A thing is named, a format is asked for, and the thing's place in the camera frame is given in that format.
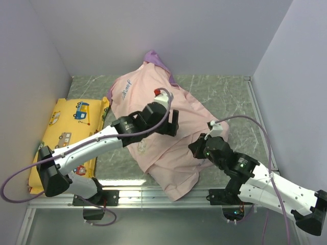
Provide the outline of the pink pillowcase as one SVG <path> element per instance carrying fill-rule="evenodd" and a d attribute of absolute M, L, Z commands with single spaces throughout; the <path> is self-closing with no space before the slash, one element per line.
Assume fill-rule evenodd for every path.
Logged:
<path fill-rule="evenodd" d="M 127 148 L 140 169 L 150 174 L 171 201 L 186 195 L 198 182 L 201 170 L 211 166 L 207 159 L 195 159 L 188 145 L 207 134 L 207 123 L 217 120 L 196 98 L 179 86 L 171 86 L 165 71 L 153 64 L 117 82 L 111 110 L 115 118 L 144 109 L 154 99 L 154 90 L 173 94 L 172 109 L 179 111 L 176 136 L 154 133 Z"/>

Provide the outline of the purple princess print pillowcase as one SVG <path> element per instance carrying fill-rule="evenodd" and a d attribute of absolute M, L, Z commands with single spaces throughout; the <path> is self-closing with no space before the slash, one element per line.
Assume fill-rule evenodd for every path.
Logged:
<path fill-rule="evenodd" d="M 178 86 L 176 83 L 172 73 L 170 70 L 164 65 L 162 62 L 161 58 L 159 57 L 158 53 L 155 50 L 150 50 L 148 51 L 144 57 L 143 57 L 143 63 L 140 67 L 138 67 L 136 70 L 129 72 L 125 75 L 121 75 L 117 79 L 114 80 L 113 84 L 110 86 L 106 97 L 110 102 L 112 102 L 112 92 L 114 90 L 114 86 L 117 82 L 119 82 L 123 78 L 129 78 L 132 74 L 136 73 L 137 71 L 141 71 L 144 69 L 144 67 L 148 64 L 153 64 L 155 67 L 159 67 L 160 69 L 165 71 L 165 74 L 167 76 L 168 82 L 170 83 L 171 86 Z"/>

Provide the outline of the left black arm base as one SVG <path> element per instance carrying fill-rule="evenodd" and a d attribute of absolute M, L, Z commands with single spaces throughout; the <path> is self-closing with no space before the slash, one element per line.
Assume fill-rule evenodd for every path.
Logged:
<path fill-rule="evenodd" d="M 116 207 L 118 205 L 119 194 L 119 190 L 102 190 L 89 199 L 75 195 L 72 205 L 83 208 L 83 218 L 87 222 L 100 221 L 105 215 L 105 208 Z"/>

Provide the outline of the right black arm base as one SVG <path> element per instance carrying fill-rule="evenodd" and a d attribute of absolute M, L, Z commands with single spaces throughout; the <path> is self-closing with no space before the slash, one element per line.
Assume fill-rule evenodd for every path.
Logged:
<path fill-rule="evenodd" d="M 237 195 L 230 194 L 225 189 L 209 189 L 206 200 L 211 206 L 221 206 L 227 223 L 235 225 L 245 221 L 255 210 L 252 203 L 241 201 Z"/>

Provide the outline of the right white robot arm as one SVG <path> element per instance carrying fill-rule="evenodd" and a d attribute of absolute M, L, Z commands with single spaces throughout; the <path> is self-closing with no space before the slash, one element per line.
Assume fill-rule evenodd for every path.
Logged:
<path fill-rule="evenodd" d="M 270 173 L 254 158 L 233 151 L 222 137 L 201 134 L 189 144 L 194 158 L 207 159 L 227 176 L 225 198 L 231 204 L 253 203 L 285 214 L 303 231 L 320 236 L 326 217 L 326 191 L 313 191 Z"/>

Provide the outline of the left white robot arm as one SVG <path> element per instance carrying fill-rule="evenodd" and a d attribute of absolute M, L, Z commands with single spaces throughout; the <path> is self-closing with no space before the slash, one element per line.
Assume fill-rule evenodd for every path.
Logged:
<path fill-rule="evenodd" d="M 176 136 L 178 110 L 169 112 L 158 102 L 146 105 L 142 111 L 119 117 L 111 125 L 77 143 L 51 150 L 44 146 L 38 152 L 36 166 L 44 194 L 55 197 L 70 192 L 91 205 L 105 199 L 99 181 L 76 173 L 79 166 L 99 155 L 142 141 L 153 133 Z"/>

